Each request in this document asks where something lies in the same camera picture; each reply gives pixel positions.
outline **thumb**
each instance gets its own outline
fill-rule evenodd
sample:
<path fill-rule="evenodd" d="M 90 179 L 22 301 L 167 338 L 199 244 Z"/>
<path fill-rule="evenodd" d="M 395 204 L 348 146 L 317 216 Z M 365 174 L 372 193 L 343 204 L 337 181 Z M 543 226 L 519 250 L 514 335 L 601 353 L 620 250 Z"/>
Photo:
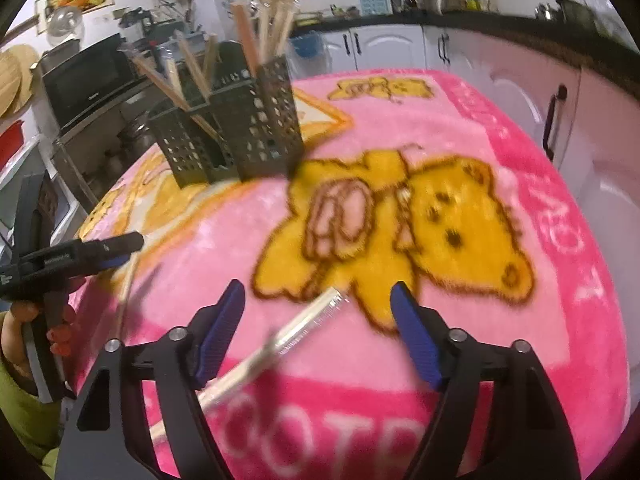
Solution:
<path fill-rule="evenodd" d="M 33 321 L 37 315 L 38 308 L 33 303 L 16 301 L 2 324 L 2 354 L 21 375 L 27 377 L 31 376 L 31 371 L 22 342 L 22 324 Z"/>

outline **blue bucket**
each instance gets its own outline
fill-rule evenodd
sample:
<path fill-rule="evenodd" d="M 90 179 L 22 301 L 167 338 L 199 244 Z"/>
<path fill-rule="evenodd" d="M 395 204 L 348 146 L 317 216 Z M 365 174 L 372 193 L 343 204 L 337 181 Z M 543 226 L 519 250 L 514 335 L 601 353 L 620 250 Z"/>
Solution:
<path fill-rule="evenodd" d="M 291 44 L 296 50 L 296 54 L 304 59 L 312 59 L 313 57 L 320 56 L 324 47 L 322 44 L 322 36 L 316 32 L 291 38 Z"/>

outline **table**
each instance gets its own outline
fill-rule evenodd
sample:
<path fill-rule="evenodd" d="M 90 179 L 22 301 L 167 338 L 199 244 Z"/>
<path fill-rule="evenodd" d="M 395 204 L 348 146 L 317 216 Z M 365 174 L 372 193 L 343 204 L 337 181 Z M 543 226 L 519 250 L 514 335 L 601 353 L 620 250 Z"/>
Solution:
<path fill-rule="evenodd" d="M 291 183 L 180 190 L 154 147 L 90 214 L 83 238 L 145 235 L 124 341 L 187 323 L 237 278 L 247 302 L 224 373 L 326 286 L 350 290 L 350 304 L 207 420 L 239 480 L 401 478 L 438 398 L 394 330 L 388 290 L 404 280 L 449 326 L 482 342 L 532 343 L 586 477 L 628 418 L 625 339 L 606 264 L 542 150 L 448 73 L 377 70 L 295 86 L 307 156 Z M 118 324 L 127 269 L 72 299 L 76 387 Z M 482 388 L 463 469 L 481 449 L 489 399 Z M 146 386 L 145 403 L 155 424 Z M 158 456 L 175 473 L 167 444 Z"/>

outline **white cabinet door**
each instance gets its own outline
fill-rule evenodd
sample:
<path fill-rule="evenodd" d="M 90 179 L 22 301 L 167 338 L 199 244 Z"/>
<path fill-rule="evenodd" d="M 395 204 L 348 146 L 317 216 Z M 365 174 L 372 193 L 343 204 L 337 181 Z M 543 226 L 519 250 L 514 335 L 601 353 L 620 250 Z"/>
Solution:
<path fill-rule="evenodd" d="M 322 35 L 322 38 L 331 55 L 332 73 L 356 70 L 353 41 L 348 30 L 326 32 Z"/>
<path fill-rule="evenodd" d="M 446 70 L 447 67 L 442 58 L 442 35 L 444 34 L 444 29 L 423 27 L 422 31 L 424 33 L 427 68 L 430 70 Z"/>
<path fill-rule="evenodd" d="M 583 71 L 574 127 L 560 166 L 616 286 L 632 374 L 640 364 L 639 124 L 638 101 Z"/>
<path fill-rule="evenodd" d="M 442 55 L 447 59 L 448 70 L 484 94 L 488 90 L 488 77 L 482 65 L 485 38 L 478 32 L 447 29 L 441 40 L 444 45 Z"/>
<path fill-rule="evenodd" d="M 481 89 L 539 146 L 551 97 L 560 85 L 567 88 L 566 101 L 558 101 L 549 141 L 558 166 L 574 120 L 580 71 L 545 54 L 488 36 L 484 37 L 481 53 L 490 80 L 490 86 Z"/>
<path fill-rule="evenodd" d="M 420 25 L 371 25 L 351 29 L 358 70 L 426 68 Z"/>

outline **hand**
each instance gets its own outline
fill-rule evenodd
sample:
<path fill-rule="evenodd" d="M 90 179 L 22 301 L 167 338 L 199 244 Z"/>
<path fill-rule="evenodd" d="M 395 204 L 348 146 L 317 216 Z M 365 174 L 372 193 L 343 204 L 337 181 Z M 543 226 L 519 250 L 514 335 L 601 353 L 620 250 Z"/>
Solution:
<path fill-rule="evenodd" d="M 84 285 L 84 278 L 70 280 L 68 291 L 75 292 Z M 11 310 L 4 316 L 2 324 L 2 354 L 16 372 L 25 378 L 33 379 L 29 360 L 24 351 L 22 341 L 22 324 L 33 321 L 39 314 L 38 307 L 30 301 L 15 301 Z M 76 319 L 76 311 L 70 305 L 65 305 L 62 313 L 64 323 L 51 328 L 47 338 L 51 342 L 51 352 L 62 357 L 71 354 L 72 323 Z"/>

